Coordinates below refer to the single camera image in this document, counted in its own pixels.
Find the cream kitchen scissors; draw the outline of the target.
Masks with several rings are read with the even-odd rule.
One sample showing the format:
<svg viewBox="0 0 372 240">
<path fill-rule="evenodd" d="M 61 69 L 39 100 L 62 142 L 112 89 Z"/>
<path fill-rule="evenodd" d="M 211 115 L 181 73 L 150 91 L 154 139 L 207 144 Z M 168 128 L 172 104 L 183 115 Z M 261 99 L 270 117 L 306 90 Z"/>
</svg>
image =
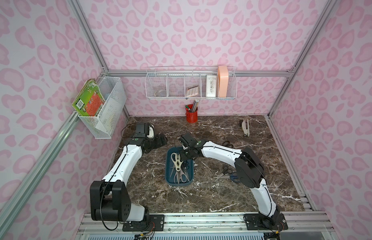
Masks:
<svg viewBox="0 0 372 240">
<path fill-rule="evenodd" d="M 171 154 L 171 159 L 172 159 L 172 162 L 174 164 L 173 170 L 172 170 L 172 174 L 174 174 L 174 176 L 175 176 L 175 172 L 176 171 L 179 171 L 180 169 L 183 169 L 182 168 L 183 161 L 181 161 L 180 154 L 178 154 L 178 153 L 172 153 Z M 188 177 L 188 182 L 189 182 L 190 179 L 189 179 L 188 172 L 185 172 L 185 173 L 186 173 L 186 175 Z"/>
</svg>

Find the pink scissors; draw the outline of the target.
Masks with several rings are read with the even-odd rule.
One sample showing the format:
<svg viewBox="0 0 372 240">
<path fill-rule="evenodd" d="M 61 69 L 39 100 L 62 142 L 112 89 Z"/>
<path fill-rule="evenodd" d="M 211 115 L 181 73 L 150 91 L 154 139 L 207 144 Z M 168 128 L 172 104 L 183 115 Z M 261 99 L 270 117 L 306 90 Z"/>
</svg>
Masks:
<svg viewBox="0 0 372 240">
<path fill-rule="evenodd" d="M 188 182 L 188 177 L 187 177 L 186 173 L 182 169 L 180 169 L 179 171 L 176 171 L 175 172 L 174 182 L 176 184 Z"/>
</svg>

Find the black handled silver scissors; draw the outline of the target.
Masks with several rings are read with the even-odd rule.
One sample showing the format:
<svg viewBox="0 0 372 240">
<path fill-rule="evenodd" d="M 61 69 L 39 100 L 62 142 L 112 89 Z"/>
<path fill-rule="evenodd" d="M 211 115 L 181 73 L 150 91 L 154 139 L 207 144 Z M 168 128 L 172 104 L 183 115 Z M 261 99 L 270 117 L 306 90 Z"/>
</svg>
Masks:
<svg viewBox="0 0 372 240">
<path fill-rule="evenodd" d="M 187 172 L 189 170 L 189 163 L 188 161 L 184 161 L 182 164 L 182 168 L 184 172 Z"/>
</svg>

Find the all black scissors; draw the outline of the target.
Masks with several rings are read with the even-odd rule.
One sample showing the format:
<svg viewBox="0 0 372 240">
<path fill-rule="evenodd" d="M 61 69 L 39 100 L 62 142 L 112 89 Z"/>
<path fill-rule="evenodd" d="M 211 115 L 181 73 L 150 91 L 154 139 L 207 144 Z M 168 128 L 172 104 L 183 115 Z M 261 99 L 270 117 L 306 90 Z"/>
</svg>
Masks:
<svg viewBox="0 0 372 240">
<path fill-rule="evenodd" d="M 222 143 L 222 146 L 233 149 L 234 146 L 230 141 L 225 141 Z"/>
</svg>

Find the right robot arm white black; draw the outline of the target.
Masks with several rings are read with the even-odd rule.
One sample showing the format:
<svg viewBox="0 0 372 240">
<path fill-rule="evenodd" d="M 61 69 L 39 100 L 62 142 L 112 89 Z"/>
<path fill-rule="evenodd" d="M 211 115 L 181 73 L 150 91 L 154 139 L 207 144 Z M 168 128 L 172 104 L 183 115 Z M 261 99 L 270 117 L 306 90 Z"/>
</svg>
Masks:
<svg viewBox="0 0 372 240">
<path fill-rule="evenodd" d="M 233 149 L 211 141 L 180 140 L 181 156 L 188 159 L 211 158 L 235 168 L 240 182 L 250 188 L 258 205 L 259 224 L 271 228 L 278 222 L 280 210 L 273 201 L 267 187 L 264 167 L 251 148 Z"/>
</svg>

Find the pink box on shelf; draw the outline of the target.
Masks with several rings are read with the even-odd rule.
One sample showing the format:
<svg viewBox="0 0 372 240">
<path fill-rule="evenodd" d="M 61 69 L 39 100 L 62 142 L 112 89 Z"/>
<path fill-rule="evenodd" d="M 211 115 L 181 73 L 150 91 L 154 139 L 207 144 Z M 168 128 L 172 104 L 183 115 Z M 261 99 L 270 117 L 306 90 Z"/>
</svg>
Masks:
<svg viewBox="0 0 372 240">
<path fill-rule="evenodd" d="M 228 67 L 223 65 L 218 66 L 217 77 L 219 83 L 219 97 L 226 98 L 229 80 Z"/>
</svg>

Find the red pen cup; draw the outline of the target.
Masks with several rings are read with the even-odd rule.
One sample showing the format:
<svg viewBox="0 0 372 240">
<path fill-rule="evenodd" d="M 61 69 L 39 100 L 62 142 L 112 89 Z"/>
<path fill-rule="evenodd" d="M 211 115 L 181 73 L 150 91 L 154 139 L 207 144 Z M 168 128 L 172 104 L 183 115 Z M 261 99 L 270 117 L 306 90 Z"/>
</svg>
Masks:
<svg viewBox="0 0 372 240">
<path fill-rule="evenodd" d="M 186 109 L 186 121 L 188 123 L 196 123 L 198 121 L 198 109 L 196 109 L 194 112 L 192 112 L 192 106 L 193 104 L 190 104 L 190 105 L 186 105 L 185 106 L 185 109 Z"/>
</svg>

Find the white paper sheet in basket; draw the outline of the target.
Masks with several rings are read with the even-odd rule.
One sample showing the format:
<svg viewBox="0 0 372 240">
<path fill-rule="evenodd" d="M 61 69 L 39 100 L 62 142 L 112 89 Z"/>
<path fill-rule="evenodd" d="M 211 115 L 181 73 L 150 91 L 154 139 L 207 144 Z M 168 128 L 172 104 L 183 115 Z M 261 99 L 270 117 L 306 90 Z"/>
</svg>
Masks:
<svg viewBox="0 0 372 240">
<path fill-rule="evenodd" d="M 122 109 L 123 105 L 109 97 L 98 115 L 99 121 L 95 128 L 111 136 L 114 133 Z"/>
</svg>

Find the small pink calculator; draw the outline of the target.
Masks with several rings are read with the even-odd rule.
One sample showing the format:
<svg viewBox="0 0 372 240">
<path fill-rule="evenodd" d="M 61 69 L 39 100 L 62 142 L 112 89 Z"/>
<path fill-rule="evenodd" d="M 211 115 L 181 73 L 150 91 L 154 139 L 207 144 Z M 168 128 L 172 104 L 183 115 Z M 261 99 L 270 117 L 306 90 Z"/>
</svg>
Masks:
<svg viewBox="0 0 372 240">
<path fill-rule="evenodd" d="M 185 93 L 186 98 L 198 97 L 199 95 L 200 95 L 199 85 L 186 88 L 186 93 Z"/>
</svg>

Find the beige thread snips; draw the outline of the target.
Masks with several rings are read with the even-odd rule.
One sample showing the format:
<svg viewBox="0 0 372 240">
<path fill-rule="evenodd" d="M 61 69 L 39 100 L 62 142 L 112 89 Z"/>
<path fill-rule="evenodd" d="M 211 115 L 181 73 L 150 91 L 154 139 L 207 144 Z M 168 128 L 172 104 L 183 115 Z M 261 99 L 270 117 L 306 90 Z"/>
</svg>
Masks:
<svg viewBox="0 0 372 240">
<path fill-rule="evenodd" d="M 249 120 L 240 120 L 240 126 L 242 128 L 244 136 L 249 137 L 250 135 Z"/>
</svg>

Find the white card pack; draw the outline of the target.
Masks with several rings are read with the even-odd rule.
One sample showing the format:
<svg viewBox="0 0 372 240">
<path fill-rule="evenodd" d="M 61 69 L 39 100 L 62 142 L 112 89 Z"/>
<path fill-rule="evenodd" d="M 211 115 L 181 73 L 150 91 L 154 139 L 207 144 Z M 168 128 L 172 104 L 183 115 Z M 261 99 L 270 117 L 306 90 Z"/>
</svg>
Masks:
<svg viewBox="0 0 372 240">
<path fill-rule="evenodd" d="M 217 92 L 217 76 L 207 75 L 206 76 L 206 91 L 205 95 L 207 98 L 215 98 Z"/>
</svg>

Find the green red booklet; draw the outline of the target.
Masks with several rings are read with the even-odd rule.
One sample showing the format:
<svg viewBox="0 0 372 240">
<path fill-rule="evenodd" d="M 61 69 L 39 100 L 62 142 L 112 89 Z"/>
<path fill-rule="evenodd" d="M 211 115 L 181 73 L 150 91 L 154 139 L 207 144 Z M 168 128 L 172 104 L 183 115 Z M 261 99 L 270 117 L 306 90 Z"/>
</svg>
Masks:
<svg viewBox="0 0 372 240">
<path fill-rule="evenodd" d="M 90 79 L 74 99 L 72 107 L 82 117 L 97 117 L 105 102 L 95 79 Z"/>
</svg>

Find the blue handled scissors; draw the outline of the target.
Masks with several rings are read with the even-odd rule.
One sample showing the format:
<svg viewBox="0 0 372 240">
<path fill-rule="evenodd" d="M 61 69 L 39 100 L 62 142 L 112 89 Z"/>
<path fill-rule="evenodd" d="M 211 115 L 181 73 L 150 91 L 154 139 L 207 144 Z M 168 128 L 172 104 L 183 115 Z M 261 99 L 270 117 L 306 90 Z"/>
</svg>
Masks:
<svg viewBox="0 0 372 240">
<path fill-rule="evenodd" d="M 215 181 L 218 181 L 221 179 L 229 179 L 234 183 L 237 183 L 237 184 L 240 183 L 240 179 L 237 175 L 237 172 L 229 169 L 228 166 L 223 166 L 221 175 L 218 177 L 214 177 L 214 178 L 215 178 Z"/>
</svg>

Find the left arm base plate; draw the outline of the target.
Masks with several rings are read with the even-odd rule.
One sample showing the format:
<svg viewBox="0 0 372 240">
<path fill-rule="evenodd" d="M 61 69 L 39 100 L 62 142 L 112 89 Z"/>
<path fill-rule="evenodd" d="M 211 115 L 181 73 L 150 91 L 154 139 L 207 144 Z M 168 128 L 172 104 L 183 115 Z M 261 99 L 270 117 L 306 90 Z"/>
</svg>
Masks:
<svg viewBox="0 0 372 240">
<path fill-rule="evenodd" d="M 165 215 L 154 214 L 148 218 L 144 217 L 143 221 L 129 221 L 124 222 L 123 232 L 144 232 L 151 231 L 152 228 L 156 232 L 162 232 L 164 230 Z"/>
</svg>

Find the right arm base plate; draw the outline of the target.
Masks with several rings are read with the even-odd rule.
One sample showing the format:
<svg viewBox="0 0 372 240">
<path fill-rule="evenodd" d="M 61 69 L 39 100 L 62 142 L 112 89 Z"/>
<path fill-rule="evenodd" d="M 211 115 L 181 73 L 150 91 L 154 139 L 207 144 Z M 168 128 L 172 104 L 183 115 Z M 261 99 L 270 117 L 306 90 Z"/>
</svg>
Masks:
<svg viewBox="0 0 372 240">
<path fill-rule="evenodd" d="M 273 230 L 284 231 L 288 230 L 289 226 L 284 214 L 275 213 L 271 218 L 258 214 L 245 214 L 243 216 L 246 228 L 249 231 Z"/>
</svg>

